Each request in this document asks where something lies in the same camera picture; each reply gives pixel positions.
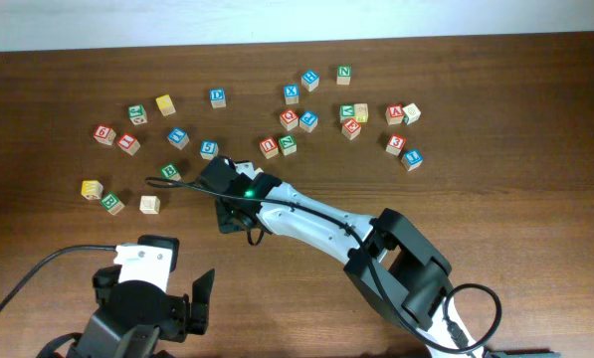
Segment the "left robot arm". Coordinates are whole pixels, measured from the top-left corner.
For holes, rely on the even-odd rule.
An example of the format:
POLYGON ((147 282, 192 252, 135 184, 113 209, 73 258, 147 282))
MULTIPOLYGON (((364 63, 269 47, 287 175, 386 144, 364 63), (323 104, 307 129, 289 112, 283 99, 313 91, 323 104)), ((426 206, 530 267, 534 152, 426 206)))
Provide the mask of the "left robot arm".
POLYGON ((190 294, 175 296, 167 286, 176 269, 178 239, 143 235, 115 251, 113 265, 92 278, 99 308, 85 330, 51 340, 39 357, 57 357, 65 344, 69 357, 167 357, 168 352, 155 350, 160 340, 182 343, 189 335, 206 333, 212 269, 193 281, 190 294))

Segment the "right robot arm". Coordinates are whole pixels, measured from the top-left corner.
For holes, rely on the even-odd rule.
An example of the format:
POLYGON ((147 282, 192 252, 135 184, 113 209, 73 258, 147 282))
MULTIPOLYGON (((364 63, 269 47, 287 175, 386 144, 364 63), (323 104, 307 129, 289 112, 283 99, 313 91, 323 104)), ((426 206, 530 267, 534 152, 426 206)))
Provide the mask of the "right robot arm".
POLYGON ((451 265, 402 214, 344 212, 250 162, 223 156, 208 163, 196 184, 214 196, 222 233, 257 229, 306 243, 341 262, 368 304, 419 338, 432 356, 484 355, 453 303, 451 265))

